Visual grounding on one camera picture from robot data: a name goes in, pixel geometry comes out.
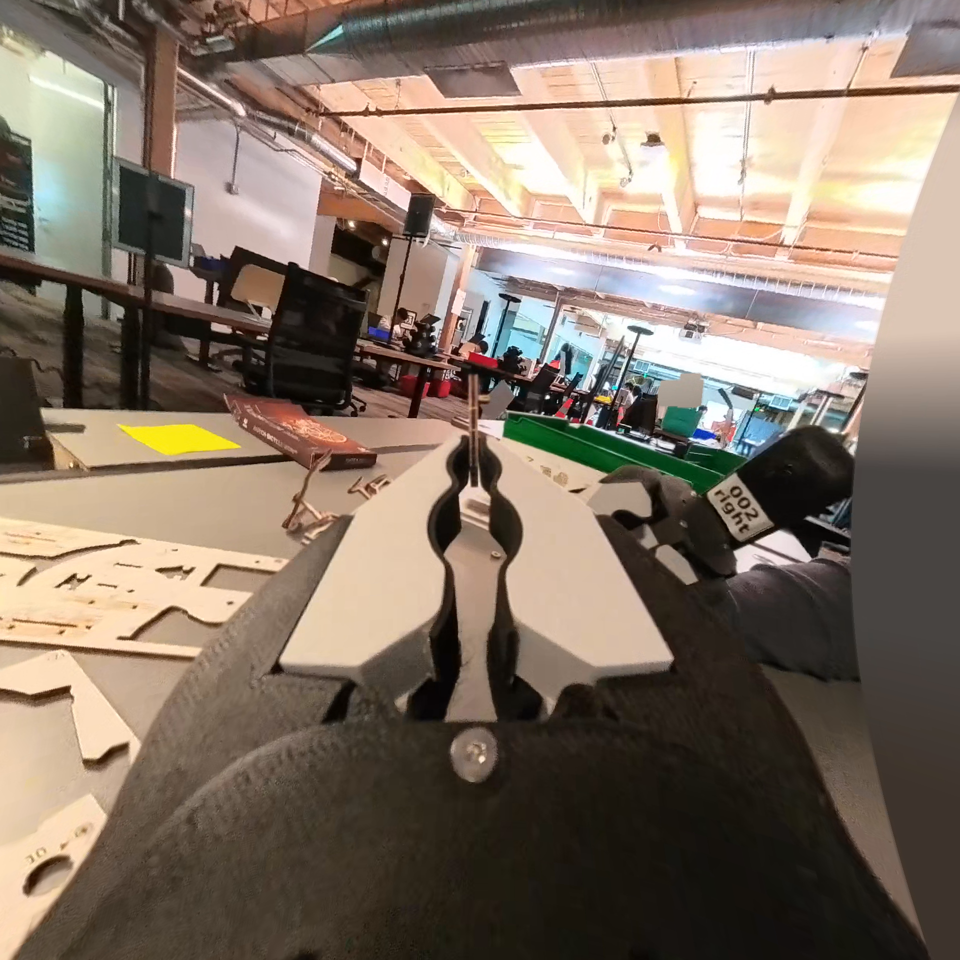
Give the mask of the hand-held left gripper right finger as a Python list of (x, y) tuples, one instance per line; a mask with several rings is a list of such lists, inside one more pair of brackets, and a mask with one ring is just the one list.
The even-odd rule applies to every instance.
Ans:
[(488, 528), (503, 553), (486, 644), (492, 683), (598, 683), (674, 656), (598, 516), (498, 439), (481, 438)]

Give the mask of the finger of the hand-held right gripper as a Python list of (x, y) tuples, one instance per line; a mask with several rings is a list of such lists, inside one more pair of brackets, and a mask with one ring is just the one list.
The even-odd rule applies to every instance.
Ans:
[(653, 501), (642, 481), (592, 484), (584, 490), (584, 502), (595, 515), (623, 527), (641, 527), (653, 518)]
[(652, 556), (682, 584), (692, 586), (701, 582), (689, 559), (674, 546), (656, 545), (652, 548)]

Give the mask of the wooden bicycle model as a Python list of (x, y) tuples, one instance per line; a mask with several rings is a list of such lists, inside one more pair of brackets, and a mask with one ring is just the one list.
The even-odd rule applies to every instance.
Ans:
[(307, 499), (313, 479), (330, 465), (332, 457), (331, 452), (325, 452), (311, 461), (299, 489), (292, 498), (292, 508), (281, 523), (287, 535), (299, 537), (305, 545), (316, 540), (320, 534), (329, 530), (340, 519), (340, 514), (320, 510)]

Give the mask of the person's right forearm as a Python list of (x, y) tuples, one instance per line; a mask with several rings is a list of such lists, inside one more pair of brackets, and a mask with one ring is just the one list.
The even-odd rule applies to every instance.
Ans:
[(849, 557), (758, 565), (726, 580), (718, 610), (750, 662), (859, 683), (852, 586)]

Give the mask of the wooden parts sheet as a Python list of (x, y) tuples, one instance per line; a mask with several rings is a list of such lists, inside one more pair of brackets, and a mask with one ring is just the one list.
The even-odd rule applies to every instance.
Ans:
[(604, 471), (510, 438), (501, 438), (499, 443), (531, 469), (577, 496), (582, 495), (583, 491), (593, 487), (607, 475)]

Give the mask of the green plastic bin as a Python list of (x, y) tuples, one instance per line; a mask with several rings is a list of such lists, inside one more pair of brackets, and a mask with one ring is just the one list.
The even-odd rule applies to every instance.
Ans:
[(685, 481), (697, 494), (738, 472), (747, 462), (738, 454), (696, 443), (677, 456), (631, 437), (541, 414), (507, 414), (503, 437), (603, 474), (625, 466), (654, 470)]

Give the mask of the yellow sticky note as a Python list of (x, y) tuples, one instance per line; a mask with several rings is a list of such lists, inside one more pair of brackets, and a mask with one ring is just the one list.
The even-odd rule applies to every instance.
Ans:
[(196, 424), (131, 426), (119, 424), (127, 437), (155, 453), (178, 457), (193, 453), (239, 450), (241, 445)]

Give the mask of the large wooden cutout sheet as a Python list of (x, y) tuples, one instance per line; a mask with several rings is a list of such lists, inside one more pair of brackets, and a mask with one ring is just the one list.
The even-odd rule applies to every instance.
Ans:
[(201, 647), (150, 641), (148, 631), (171, 614), (218, 628), (252, 597), (216, 583), (220, 574), (264, 580), (286, 565), (285, 558), (2, 517), (2, 646), (190, 661)]

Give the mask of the wooden sheet fragment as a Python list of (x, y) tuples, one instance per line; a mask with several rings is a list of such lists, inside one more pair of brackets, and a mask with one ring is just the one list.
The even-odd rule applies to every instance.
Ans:
[(77, 660), (53, 650), (1, 669), (1, 691), (30, 699), (69, 696), (78, 750), (85, 765), (125, 752), (134, 762), (140, 741)]

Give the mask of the long brown desk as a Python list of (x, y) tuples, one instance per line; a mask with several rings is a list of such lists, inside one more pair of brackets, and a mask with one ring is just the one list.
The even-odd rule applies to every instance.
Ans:
[(251, 314), (155, 292), (152, 288), (143, 289), (101, 275), (68, 270), (48, 258), (8, 246), (1, 248), (1, 268), (4, 279), (48, 282), (64, 288), (61, 381), (62, 403), (69, 409), (81, 409), (85, 405), (85, 293), (124, 308), (119, 354), (119, 406), (125, 410), (147, 410), (151, 403), (154, 319), (183, 318), (207, 327), (218, 325), (256, 334), (270, 330), (268, 321)]

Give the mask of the black speaker on stand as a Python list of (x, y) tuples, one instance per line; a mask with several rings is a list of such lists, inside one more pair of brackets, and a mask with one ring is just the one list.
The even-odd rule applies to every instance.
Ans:
[(401, 298), (414, 242), (429, 241), (437, 198), (433, 194), (412, 194), (404, 219), (402, 237), (406, 242), (402, 266), (390, 312), (390, 338), (399, 320)]

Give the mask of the wooden sheet with round hole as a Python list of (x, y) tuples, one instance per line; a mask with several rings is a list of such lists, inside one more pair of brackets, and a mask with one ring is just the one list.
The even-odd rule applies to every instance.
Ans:
[[(12, 958), (84, 863), (107, 822), (97, 799), (86, 795), (55, 812), (37, 829), (1, 849), (1, 957)], [(63, 863), (62, 882), (37, 892), (38, 872)]]

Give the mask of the monitor on stand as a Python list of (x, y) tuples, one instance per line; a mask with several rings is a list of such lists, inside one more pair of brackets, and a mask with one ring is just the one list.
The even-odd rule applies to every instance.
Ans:
[(156, 267), (190, 265), (194, 187), (114, 156), (111, 167), (111, 246), (140, 264), (139, 280), (128, 285), (119, 343), (120, 397), (125, 409), (150, 404), (154, 319), (161, 290)]

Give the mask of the metal ventilation duct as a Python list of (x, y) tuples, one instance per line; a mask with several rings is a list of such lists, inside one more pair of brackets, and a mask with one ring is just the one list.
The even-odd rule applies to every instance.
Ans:
[(958, 19), (956, 1), (356, 2), (304, 30), (304, 54), (355, 65), (532, 66), (860, 40)]

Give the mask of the wall poster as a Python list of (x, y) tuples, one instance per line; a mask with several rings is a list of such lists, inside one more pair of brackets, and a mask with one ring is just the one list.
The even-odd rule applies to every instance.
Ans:
[(1, 118), (1, 244), (32, 254), (35, 243), (33, 147)]

